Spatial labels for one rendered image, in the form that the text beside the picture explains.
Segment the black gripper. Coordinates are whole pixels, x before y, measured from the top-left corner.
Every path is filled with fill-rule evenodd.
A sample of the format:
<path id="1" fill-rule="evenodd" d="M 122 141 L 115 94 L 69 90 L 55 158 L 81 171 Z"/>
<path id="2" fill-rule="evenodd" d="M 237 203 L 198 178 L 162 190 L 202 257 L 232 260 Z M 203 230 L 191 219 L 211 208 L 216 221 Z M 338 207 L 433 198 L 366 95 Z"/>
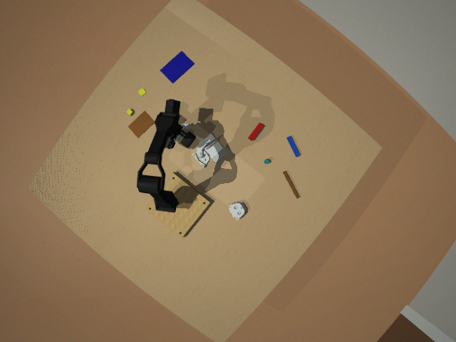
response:
<path id="1" fill-rule="evenodd" d="M 190 131 L 189 131 L 188 133 L 184 132 L 184 131 L 182 130 L 182 128 L 183 128 L 183 127 L 178 123 L 178 131 L 177 131 L 175 134 L 173 134 L 172 136 L 174 136 L 174 135 L 175 135 L 175 136 L 181 135 L 181 136 L 183 137 L 183 140 L 181 141 L 181 143 L 182 143 L 184 146 L 189 147 L 189 146 L 192 144 L 192 142 L 194 141 L 195 135 L 193 135 Z M 184 136 L 181 132 L 182 132 L 183 134 L 185 134 L 185 136 Z"/>

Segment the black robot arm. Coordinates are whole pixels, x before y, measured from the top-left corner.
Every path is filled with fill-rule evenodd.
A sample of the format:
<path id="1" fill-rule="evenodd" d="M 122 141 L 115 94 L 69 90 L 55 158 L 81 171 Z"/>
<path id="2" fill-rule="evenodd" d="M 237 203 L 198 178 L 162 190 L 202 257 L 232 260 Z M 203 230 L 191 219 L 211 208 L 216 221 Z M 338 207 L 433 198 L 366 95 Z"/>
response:
<path id="1" fill-rule="evenodd" d="M 137 188 L 139 192 L 148 193 L 154 197 L 156 211 L 175 212 L 178 205 L 177 198 L 173 192 L 165 191 L 165 172 L 162 166 L 162 154 L 165 148 L 175 146 L 172 136 L 178 131 L 178 120 L 180 116 L 180 101 L 166 100 L 165 112 L 157 115 L 155 126 L 157 131 L 152 140 L 148 152 L 145 153 L 144 163 L 138 170 Z M 162 177 L 142 175 L 147 164 L 157 165 Z"/>

